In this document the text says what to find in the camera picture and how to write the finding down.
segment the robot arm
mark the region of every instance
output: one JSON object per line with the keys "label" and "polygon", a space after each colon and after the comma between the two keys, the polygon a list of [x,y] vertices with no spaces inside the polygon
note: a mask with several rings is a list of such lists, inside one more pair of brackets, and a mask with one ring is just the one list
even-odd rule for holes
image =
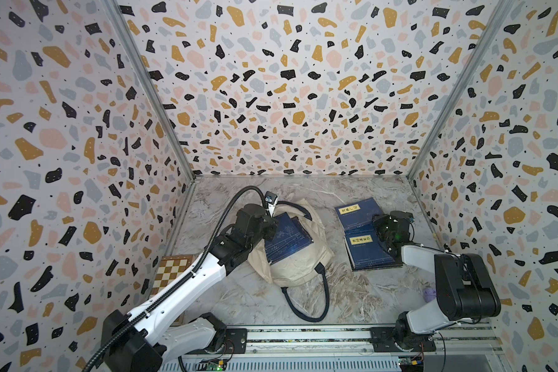
{"label": "robot arm", "polygon": [[408,244],[402,246],[401,258],[403,263],[436,277],[436,299],[407,313],[412,333],[433,334],[460,320],[469,322],[500,313],[500,299],[479,255],[455,255]]}
{"label": "robot arm", "polygon": [[[231,232],[215,236],[229,208],[251,189],[259,192],[263,206],[246,204],[238,210]],[[262,239],[275,236],[278,222],[271,216],[276,203],[275,194],[267,192],[263,197],[252,186],[238,192],[215,228],[207,246],[210,249],[205,249],[188,270],[126,315],[115,310],[106,317],[102,347],[83,372],[90,371],[102,355],[113,372],[149,372],[157,371],[164,361],[193,350],[216,352],[223,344],[226,327],[212,314],[204,314],[173,330],[168,328],[202,293],[243,263]]]}
{"label": "robot arm", "polygon": [[436,299],[419,309],[403,312],[395,326],[395,339],[412,344],[417,335],[433,334],[457,321],[500,314],[500,299],[482,258],[476,254],[456,255],[417,245],[409,237],[413,215],[393,211],[372,219],[384,250],[402,263],[416,266],[436,277]]}

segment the mounting plate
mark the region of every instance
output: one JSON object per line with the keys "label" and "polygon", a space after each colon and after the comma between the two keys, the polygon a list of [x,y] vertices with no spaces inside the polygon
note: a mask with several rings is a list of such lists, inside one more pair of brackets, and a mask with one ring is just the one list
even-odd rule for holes
{"label": "mounting plate", "polygon": [[[394,334],[394,327],[373,327],[370,329],[370,343],[374,347],[374,352],[392,352],[397,353],[401,350],[394,345],[392,335]],[[424,344],[424,351],[436,351],[436,345],[433,340],[430,340],[429,334],[417,334],[405,338],[404,349],[412,349],[414,352],[422,351],[422,343]]]}
{"label": "mounting plate", "polygon": [[[224,355],[229,356],[232,354],[232,351],[233,354],[246,353],[246,342],[248,342],[248,330],[246,328],[228,328],[225,331],[225,342],[226,342],[227,349],[223,351],[224,349],[222,347],[220,350],[220,352],[223,351]],[[202,349],[198,349],[198,350],[191,351],[188,354],[203,355],[208,353]]]}

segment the marble floor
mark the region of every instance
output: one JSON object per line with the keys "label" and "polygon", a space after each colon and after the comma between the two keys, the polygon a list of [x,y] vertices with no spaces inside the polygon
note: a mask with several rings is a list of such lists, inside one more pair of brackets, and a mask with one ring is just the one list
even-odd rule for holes
{"label": "marble floor", "polygon": [[[334,252],[327,266],[331,303],[321,324],[394,323],[402,311],[424,304],[422,290],[434,286],[434,276],[424,270],[404,265],[402,268],[352,272],[343,246],[343,229],[334,207],[374,197],[384,211],[409,211],[415,217],[415,242],[437,248],[428,222],[411,191],[409,183],[399,178],[288,178],[288,177],[205,177],[198,184],[181,227],[173,254],[198,254],[205,247],[228,200],[242,187],[258,186],[270,190],[280,200],[306,200],[316,209],[325,226],[327,242]],[[235,212],[248,203],[259,203],[255,192],[242,196]],[[314,280],[289,289],[295,305],[312,316],[324,309],[322,280]],[[307,324],[295,316],[276,285],[264,281],[245,262],[223,281],[215,284],[194,302],[185,319],[213,312],[226,324]]]}

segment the terrazzo wallpaper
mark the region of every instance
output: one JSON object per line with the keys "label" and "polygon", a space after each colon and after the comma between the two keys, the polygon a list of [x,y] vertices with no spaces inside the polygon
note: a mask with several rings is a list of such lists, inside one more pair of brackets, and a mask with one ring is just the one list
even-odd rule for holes
{"label": "terrazzo wallpaper", "polygon": [[146,299],[177,167],[101,3],[0,1],[0,372],[80,370]]}
{"label": "terrazzo wallpaper", "polygon": [[197,174],[406,174],[493,0],[119,0]]}
{"label": "terrazzo wallpaper", "polygon": [[558,372],[558,1],[515,3],[413,183],[440,241],[484,258],[514,369]]}

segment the bag handle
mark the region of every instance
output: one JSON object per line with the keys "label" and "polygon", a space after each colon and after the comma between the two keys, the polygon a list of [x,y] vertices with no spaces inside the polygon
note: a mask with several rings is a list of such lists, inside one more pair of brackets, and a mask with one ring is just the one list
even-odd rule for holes
{"label": "bag handle", "polygon": [[310,219],[312,221],[312,215],[310,214],[310,212],[308,212],[307,209],[305,209],[303,206],[301,206],[299,204],[292,203],[292,202],[286,202],[286,201],[280,201],[280,202],[277,202],[277,204],[289,205],[292,208],[296,208],[300,212],[304,213],[305,218]]}
{"label": "bag handle", "polygon": [[289,305],[289,308],[293,311],[294,314],[297,315],[298,318],[303,319],[305,321],[309,321],[311,323],[318,323],[319,321],[323,320],[327,316],[330,296],[328,293],[327,274],[324,269],[324,265],[322,263],[318,263],[318,265],[316,265],[316,267],[314,268],[314,271],[322,275],[322,285],[324,286],[324,312],[318,318],[309,317],[304,313],[302,313],[301,311],[299,311],[298,309],[296,309],[296,307],[291,302],[289,295],[287,294],[287,287],[282,287],[281,291],[285,295],[285,299],[287,300],[287,304]]}

